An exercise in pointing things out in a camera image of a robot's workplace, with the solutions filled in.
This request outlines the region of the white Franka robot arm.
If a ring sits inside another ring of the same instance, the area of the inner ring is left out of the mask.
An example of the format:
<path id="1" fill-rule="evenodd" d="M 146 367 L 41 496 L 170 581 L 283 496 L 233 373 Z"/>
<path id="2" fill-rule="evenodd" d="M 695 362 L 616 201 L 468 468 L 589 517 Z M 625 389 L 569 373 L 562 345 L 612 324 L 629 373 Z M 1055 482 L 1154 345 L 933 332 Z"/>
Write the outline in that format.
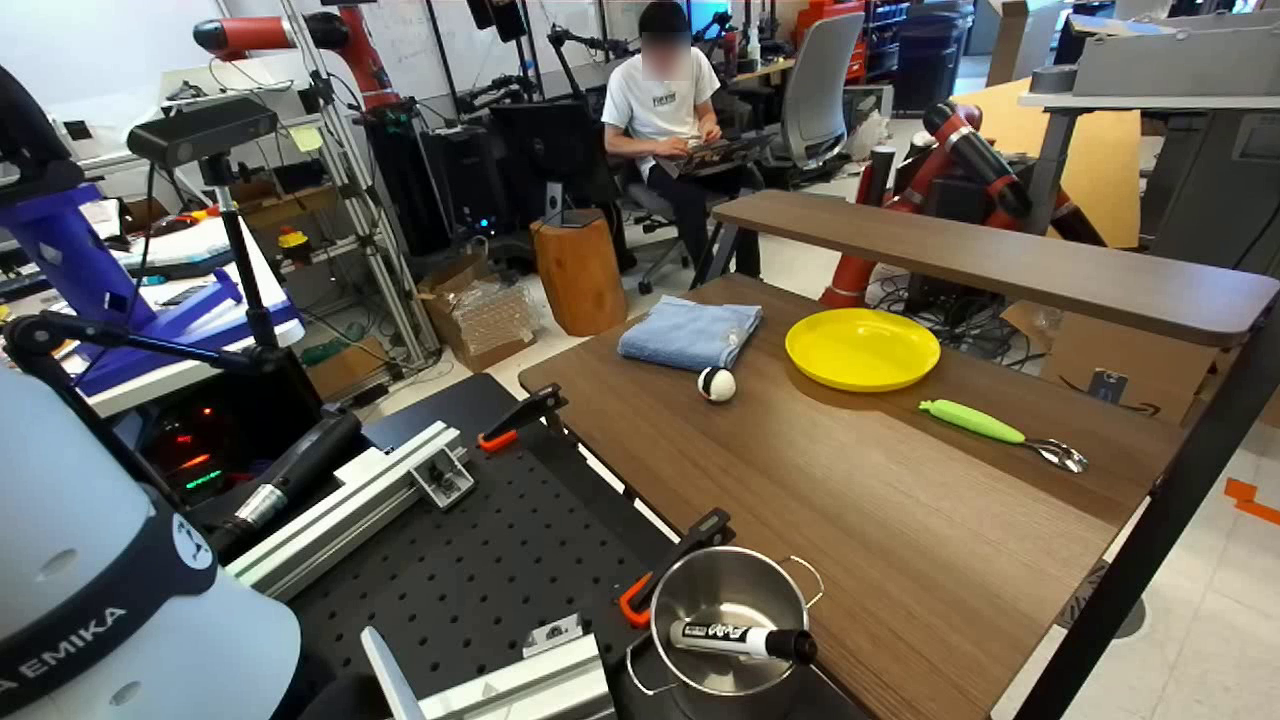
<path id="1" fill-rule="evenodd" d="M 80 315 L 4 332 L 0 720 L 272 720 L 299 673 L 288 604 L 219 569 L 59 358 Z"/>

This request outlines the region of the blue white robot base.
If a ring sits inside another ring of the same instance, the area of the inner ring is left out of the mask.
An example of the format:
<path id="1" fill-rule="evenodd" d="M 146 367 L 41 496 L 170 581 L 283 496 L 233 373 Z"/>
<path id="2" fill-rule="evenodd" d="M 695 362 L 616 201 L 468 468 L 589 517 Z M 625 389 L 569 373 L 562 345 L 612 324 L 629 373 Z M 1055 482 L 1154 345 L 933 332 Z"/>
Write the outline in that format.
<path id="1" fill-rule="evenodd" d="M 83 396 L 161 373 L 175 362 L 179 347 L 216 357 L 256 347 L 249 292 L 219 215 L 169 231 L 151 248 L 110 251 L 88 222 L 88 204 L 101 204 L 91 183 L 0 208 L 0 226 L 20 238 L 75 319 L 169 345 L 169 353 L 146 353 L 88 341 L 75 373 Z"/>

